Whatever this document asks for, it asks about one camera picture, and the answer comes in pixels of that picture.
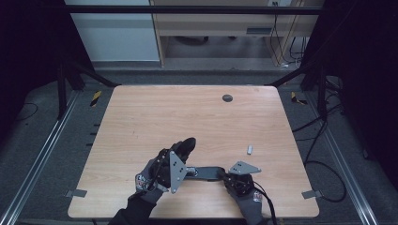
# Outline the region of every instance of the black cable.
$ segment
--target black cable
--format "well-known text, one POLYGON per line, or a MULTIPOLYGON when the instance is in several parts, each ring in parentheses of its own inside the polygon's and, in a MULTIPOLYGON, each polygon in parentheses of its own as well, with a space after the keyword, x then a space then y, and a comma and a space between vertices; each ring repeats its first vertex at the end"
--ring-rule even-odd
POLYGON ((330 94, 328 97, 325 98, 325 101, 328 101, 329 98, 332 98, 332 97, 337 97, 338 99, 340 99, 339 94, 330 94))
POLYGON ((326 196, 324 196, 324 195, 322 195, 321 198, 324 199, 325 201, 328 201, 328 202, 331 202, 331 203, 336 203, 336 202, 337 202, 337 203, 340 203, 341 201, 344 200, 344 198, 345 198, 345 196, 346 196, 346 192, 347 192, 345 183, 344 183, 344 181, 343 181, 343 178, 342 178, 336 171, 334 171, 330 166, 328 166, 327 164, 325 164, 325 163, 323 163, 323 162, 320 162, 320 161, 308 160, 308 158, 310 157, 310 154, 311 154, 311 153, 313 152, 313 150, 314 150, 314 146, 315 146, 316 141, 318 140, 318 138, 320 137, 320 135, 325 131, 326 125, 327 125, 327 124, 328 124, 328 121, 324 121, 324 122, 322 123, 322 126, 321 126, 321 128, 318 130, 318 132, 317 132, 317 134, 316 134, 316 136, 315 136, 315 138, 314 138, 314 141, 313 141, 313 143, 311 144, 310 150, 309 150, 309 152, 307 153, 307 156, 306 156, 305 159, 304 159, 303 164, 304 164, 304 167, 305 167, 305 168, 307 167, 307 165, 308 165, 309 163, 315 163, 315 164, 319 164, 319 165, 325 166, 328 170, 330 170, 332 173, 334 173, 334 174, 339 178, 340 182, 342 183, 343 189, 344 189, 343 196, 342 196, 341 198, 337 199, 337 200, 328 198, 328 197, 326 197, 326 196))
POLYGON ((28 118, 30 118, 30 117, 32 117, 34 114, 36 114, 37 112, 38 112, 38 105, 37 104, 35 104, 35 103, 24 103, 25 105, 34 105, 34 106, 36 106, 36 109, 35 109, 35 111, 34 112, 32 112, 30 115, 28 115, 28 116, 26 116, 26 117, 24 117, 24 118, 17 118, 17 119, 15 119, 15 121, 22 121, 22 120, 25 120, 25 119, 28 119, 28 118))
POLYGON ((304 141, 309 141, 309 140, 313 140, 315 138, 308 138, 308 139, 295 139, 296 142, 304 142, 304 141))
POLYGON ((335 91, 335 92, 340 92, 340 91, 343 90, 340 86, 338 86, 337 84, 329 81, 328 79, 326 79, 326 85, 327 85, 326 87, 328 89, 330 89, 332 91, 335 91))
POLYGON ((314 149, 314 146, 315 146, 315 143, 316 143, 316 141, 318 140, 318 138, 321 136, 321 133, 323 132, 322 130, 324 129, 324 128, 326 128, 326 125, 328 124, 328 121, 324 121, 323 123, 322 123, 322 126, 321 126, 321 128, 318 130, 318 133, 316 134, 316 136, 315 136, 315 138, 314 138, 314 141, 313 141, 313 143, 311 144, 311 147, 310 147, 310 151, 308 151, 308 153, 307 153, 307 156, 305 157, 305 159, 304 159, 304 167, 306 166, 306 164, 307 164, 307 161, 308 161, 308 158, 310 157, 310 154, 313 152, 313 149, 314 149))
POLYGON ((290 55, 291 58, 294 58, 295 61, 297 61, 297 62, 301 62, 301 60, 302 60, 302 57, 303 57, 303 54, 304 54, 304 50, 303 50, 303 46, 302 45, 303 45, 303 43, 305 41, 305 38, 306 37, 303 38, 303 42, 301 44, 301 52, 292 52, 293 45, 296 42, 296 37, 293 37, 292 43, 290 44, 289 55, 290 55), (295 57, 293 54, 301 54, 301 57, 295 57))
POLYGON ((307 49, 307 37, 304 37, 303 41, 304 41, 304 49, 302 50, 302 56, 301 57, 304 57, 305 50, 307 49))
MULTIPOLYGON (((332 108, 330 108, 330 109, 328 110, 328 113, 331 113, 333 110, 335 110, 335 109, 337 109, 337 108, 339 108, 339 107, 341 107, 341 106, 342 106, 342 104, 338 104, 338 105, 333 106, 332 108)), ((292 132, 294 133, 294 132, 300 131, 300 130, 302 130, 302 129, 304 129, 304 128, 307 128, 307 127, 309 127, 310 125, 314 124, 316 121, 318 121, 318 120, 320 120, 320 119, 322 119, 322 116, 318 116, 318 117, 316 117, 314 120, 308 122, 307 124, 305 124, 305 125, 303 125, 303 126, 301 126, 301 127, 298 127, 298 128, 293 129, 292 132)))
POLYGON ((326 167, 328 170, 330 170, 332 173, 334 173, 337 176, 337 178, 339 178, 339 180, 340 180, 340 182, 342 183, 342 186, 343 186, 343 195, 339 199, 331 199, 331 198, 328 198, 328 197, 324 196, 323 194, 322 194, 321 198, 326 200, 326 201, 328 201, 328 202, 331 202, 331 203, 340 203, 340 202, 342 202, 345 199, 345 196, 347 195, 347 187, 346 187, 346 185, 345 185, 345 183, 343 181, 342 176, 340 176, 335 170, 333 170, 330 166, 328 166, 327 164, 325 164, 323 162, 315 161, 315 160, 307 161, 307 165, 311 164, 311 163, 319 164, 321 166, 326 167))
POLYGON ((277 225, 278 222, 276 221, 276 216, 275 216, 275 209, 272 203, 272 200, 268 197, 267 193, 264 191, 263 187, 261 187, 257 182, 253 181, 257 186, 259 186, 261 189, 254 187, 255 190, 260 192, 264 197, 266 197, 268 205, 269 205, 269 210, 271 211, 271 217, 272 217, 272 222, 274 225, 277 225))
MULTIPOLYGON (((278 44, 279 44, 279 50, 281 51, 282 59, 283 59, 287 64, 295 63, 295 62, 286 60, 286 59, 284 58, 284 56, 283 56, 282 44, 281 44, 281 41, 279 40, 278 30, 276 29, 276 22, 277 22, 277 20, 278 20, 278 15, 275 14, 275 21, 274 21, 274 25, 273 25, 273 30, 272 30, 272 33, 271 33, 271 37, 270 37, 270 39, 269 39, 269 45, 271 46, 271 49, 272 49, 274 55, 276 55, 276 52, 275 52, 275 50, 273 49, 273 46, 272 46, 272 37, 273 37, 273 33, 275 32, 276 39, 278 40, 278 44)), ((276 58, 276 61, 278 62, 278 64, 280 65, 281 63, 279 62, 278 57, 275 56, 275 58, 276 58)))

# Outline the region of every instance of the silver metal plate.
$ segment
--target silver metal plate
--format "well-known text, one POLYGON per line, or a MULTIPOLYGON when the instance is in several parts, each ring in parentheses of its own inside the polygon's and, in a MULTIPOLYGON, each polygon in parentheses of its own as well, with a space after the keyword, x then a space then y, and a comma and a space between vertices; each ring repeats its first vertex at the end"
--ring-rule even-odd
POLYGON ((244 175, 249 173, 260 173, 261 169, 244 161, 238 161, 231 169, 229 169, 229 172, 236 175, 244 175))
POLYGON ((68 198, 72 198, 73 196, 84 198, 85 194, 87 194, 86 190, 75 189, 75 190, 67 190, 64 196, 68 198))
POLYGON ((322 197, 322 193, 319 190, 309 190, 301 193, 304 199, 319 198, 322 197))
POLYGON ((176 193, 187 174, 187 167, 174 151, 170 152, 170 184, 172 193, 176 193))

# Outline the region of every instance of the wooden table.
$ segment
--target wooden table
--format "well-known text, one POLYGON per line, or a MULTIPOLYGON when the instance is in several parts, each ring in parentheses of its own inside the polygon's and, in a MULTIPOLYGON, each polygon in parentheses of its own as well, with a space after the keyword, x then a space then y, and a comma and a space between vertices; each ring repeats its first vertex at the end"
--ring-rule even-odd
MULTIPOLYGON (((135 191, 134 175, 162 148, 196 138, 187 166, 231 168, 238 160, 272 199, 278 218, 312 218, 315 199, 278 91, 270 86, 118 86, 73 197, 72 218, 111 218, 135 191), (222 100, 228 94, 231 102, 222 100), (248 145, 253 153, 247 155, 248 145)), ((270 217, 263 200, 263 215, 270 217)), ((241 218, 223 182, 184 181, 165 193, 152 218, 241 218)))

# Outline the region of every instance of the small white object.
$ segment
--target small white object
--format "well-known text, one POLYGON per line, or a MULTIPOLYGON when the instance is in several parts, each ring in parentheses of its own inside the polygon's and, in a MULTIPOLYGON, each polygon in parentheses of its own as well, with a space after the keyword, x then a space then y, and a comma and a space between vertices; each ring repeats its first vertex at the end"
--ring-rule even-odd
POLYGON ((248 146, 248 155, 252 154, 253 147, 251 145, 248 146))

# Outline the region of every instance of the black glove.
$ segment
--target black glove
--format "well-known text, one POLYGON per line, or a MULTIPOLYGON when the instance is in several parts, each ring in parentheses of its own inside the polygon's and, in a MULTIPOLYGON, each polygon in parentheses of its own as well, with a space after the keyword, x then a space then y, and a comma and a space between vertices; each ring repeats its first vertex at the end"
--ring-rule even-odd
POLYGON ((175 151, 178 157, 185 163, 189 154, 196 145, 194 138, 184 142, 177 142, 170 149, 160 150, 157 157, 148 161, 144 169, 135 175, 136 192, 130 198, 139 196, 148 203, 156 203, 163 192, 170 188, 170 151, 175 151))
POLYGON ((184 142, 174 143, 170 149, 162 149, 149 169, 151 177, 154 177, 158 184, 170 188, 170 151, 174 151, 185 164, 195 145, 196 139, 189 138, 184 142))
POLYGON ((229 195, 237 202, 247 224, 266 224, 266 220, 261 215, 263 195, 254 188, 252 176, 224 172, 221 177, 229 195))
POLYGON ((135 175, 135 194, 139 195, 141 199, 148 203, 156 203, 158 199, 163 195, 163 190, 160 190, 153 186, 153 188, 147 189, 148 184, 151 182, 152 177, 149 175, 149 168, 152 166, 155 159, 150 159, 144 169, 135 175))

